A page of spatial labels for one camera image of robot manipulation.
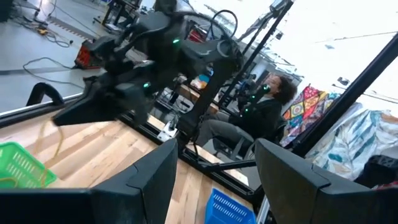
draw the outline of black jacket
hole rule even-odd
[[[268,138],[273,135],[282,104],[275,99],[258,103],[251,113],[244,113],[243,117],[232,116],[229,122],[249,133],[254,139]]]

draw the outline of concrete floor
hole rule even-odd
[[[40,2],[40,0],[28,1],[37,6]],[[57,6],[60,9],[56,8],[52,16],[88,34],[97,36],[106,35],[106,32],[99,24],[92,23],[94,17],[104,14],[103,8],[90,3],[88,0],[62,0],[58,1]],[[45,15],[52,9],[52,5],[43,3],[39,17],[45,19]],[[23,9],[23,12],[28,16],[32,16],[34,13],[31,9]],[[2,40],[0,42],[0,113],[24,107],[33,86],[38,82],[49,83],[62,96],[70,96],[81,93],[83,77],[97,75],[101,72],[100,70],[60,69],[59,65],[49,60],[41,60],[27,66],[28,69],[33,69],[32,71],[37,77],[24,71],[22,69],[23,65],[41,57],[49,57],[67,67],[74,66],[73,61],[84,39],[52,24],[49,25],[49,29],[56,32],[63,40],[73,40],[72,46],[69,48],[60,47],[12,21],[0,24],[0,39]],[[156,108],[152,110],[151,114],[163,122],[170,121],[174,116],[172,114],[165,114]],[[210,152],[214,151],[212,142],[209,142],[205,148]],[[229,161],[229,159],[224,158],[222,155],[220,159],[226,162]],[[255,167],[245,168],[242,172],[249,177],[249,185],[252,188],[255,189],[259,186],[259,177]]]

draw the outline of blue plastic basket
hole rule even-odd
[[[250,209],[213,189],[206,205],[205,224],[256,224],[256,218]]]

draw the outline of gray pants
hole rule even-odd
[[[196,143],[203,147],[210,139],[221,136],[237,144],[241,139],[243,130],[228,123],[228,119],[229,115],[220,111],[208,115],[200,127]]]

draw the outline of green plastic basket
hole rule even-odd
[[[16,142],[0,144],[0,188],[42,187],[45,167],[26,149]],[[57,179],[50,170],[46,171],[45,186]]]

